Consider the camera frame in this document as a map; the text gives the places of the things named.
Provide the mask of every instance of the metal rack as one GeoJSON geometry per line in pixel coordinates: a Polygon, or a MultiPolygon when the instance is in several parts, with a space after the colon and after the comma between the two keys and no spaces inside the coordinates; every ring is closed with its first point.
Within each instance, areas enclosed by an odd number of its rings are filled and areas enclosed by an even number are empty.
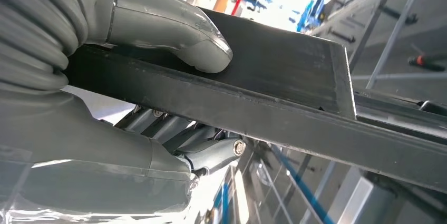
{"type": "Polygon", "coordinates": [[[380,56],[380,59],[373,73],[369,77],[366,89],[372,89],[377,80],[378,75],[380,74],[386,60],[390,55],[390,51],[394,43],[396,42],[399,32],[401,31],[403,26],[405,24],[414,24],[417,22],[417,18],[414,15],[410,16],[410,9],[415,0],[407,0],[405,6],[403,7],[400,13],[387,8],[385,6],[387,0],[345,0],[344,2],[340,0],[333,0],[333,1],[338,2],[341,5],[341,8],[335,11],[334,13],[330,14],[325,23],[313,29],[311,32],[309,32],[309,34],[314,36],[327,36],[329,38],[332,35],[341,38],[342,40],[345,40],[349,43],[355,43],[357,40],[359,40],[358,43],[355,45],[352,54],[349,56],[349,69],[351,72],[353,71],[355,65],[357,64],[365,48],[366,42],[368,41],[374,29],[374,26],[377,23],[379,16],[382,13],[385,13],[397,19],[394,30],[390,38],[388,39],[388,42],[386,43],[386,46],[380,56]],[[337,23],[348,20],[354,13],[358,11],[363,11],[366,8],[368,8],[368,6],[371,5],[374,5],[374,10],[372,11],[371,16],[367,21],[367,23],[361,25],[364,29],[360,37],[341,34],[337,30],[334,30],[334,26],[337,23]]]}

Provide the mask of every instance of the metal bolt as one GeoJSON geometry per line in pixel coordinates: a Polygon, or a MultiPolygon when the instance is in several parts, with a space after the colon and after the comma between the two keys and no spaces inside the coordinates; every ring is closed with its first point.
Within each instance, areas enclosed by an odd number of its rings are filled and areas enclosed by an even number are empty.
{"type": "Polygon", "coordinates": [[[163,115],[163,112],[157,111],[157,110],[153,110],[152,113],[154,114],[154,116],[156,118],[160,117],[163,115]]]}
{"type": "Polygon", "coordinates": [[[245,150],[245,143],[241,140],[235,141],[235,144],[233,145],[233,153],[238,157],[244,153],[244,150],[245,150]]]}

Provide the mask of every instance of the blue metal bar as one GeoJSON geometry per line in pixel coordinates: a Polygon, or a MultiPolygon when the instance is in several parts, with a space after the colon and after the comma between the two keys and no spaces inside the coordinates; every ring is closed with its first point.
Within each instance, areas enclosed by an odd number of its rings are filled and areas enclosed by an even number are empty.
{"type": "Polygon", "coordinates": [[[332,219],[327,215],[327,212],[318,203],[318,199],[312,194],[311,190],[302,181],[300,175],[295,171],[288,159],[280,152],[277,146],[272,145],[271,150],[275,157],[284,165],[290,172],[290,179],[296,187],[297,191],[303,196],[304,202],[307,204],[315,219],[323,224],[333,224],[332,219]]]}
{"type": "Polygon", "coordinates": [[[214,199],[214,206],[213,208],[218,208],[220,205],[220,202],[222,200],[222,188],[220,188],[219,192],[216,195],[216,198],[214,199]]]}
{"type": "MultiPolygon", "coordinates": [[[[321,193],[323,192],[324,187],[326,186],[327,181],[329,180],[329,177],[331,176],[332,172],[334,171],[335,168],[335,162],[331,161],[329,163],[329,165],[326,168],[326,171],[323,174],[322,179],[320,180],[320,184],[317,187],[317,190],[315,191],[315,195],[314,197],[316,199],[318,199],[321,195],[321,193]]],[[[300,224],[306,224],[307,221],[309,220],[310,217],[310,210],[307,209],[306,212],[304,213],[303,218],[301,219],[301,221],[299,222],[300,224]]]]}
{"type": "Polygon", "coordinates": [[[228,223],[228,184],[222,186],[222,224],[228,223]]]}

